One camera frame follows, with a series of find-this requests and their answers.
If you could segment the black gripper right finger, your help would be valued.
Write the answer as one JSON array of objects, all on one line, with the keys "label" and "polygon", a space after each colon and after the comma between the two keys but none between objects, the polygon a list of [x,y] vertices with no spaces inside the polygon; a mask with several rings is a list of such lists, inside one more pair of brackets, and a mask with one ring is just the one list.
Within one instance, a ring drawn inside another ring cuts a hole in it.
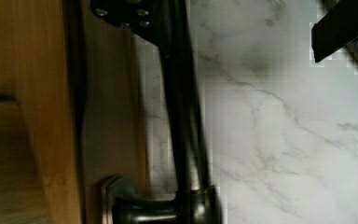
[{"label": "black gripper right finger", "polygon": [[358,42],[358,0],[324,0],[327,13],[311,29],[316,63]]}]

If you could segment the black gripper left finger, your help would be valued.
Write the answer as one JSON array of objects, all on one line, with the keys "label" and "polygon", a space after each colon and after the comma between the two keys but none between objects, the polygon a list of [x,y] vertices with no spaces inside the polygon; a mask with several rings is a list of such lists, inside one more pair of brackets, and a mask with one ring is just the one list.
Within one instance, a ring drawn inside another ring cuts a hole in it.
[{"label": "black gripper left finger", "polygon": [[91,0],[94,15],[107,23],[128,28],[157,47],[168,46],[167,0]]}]

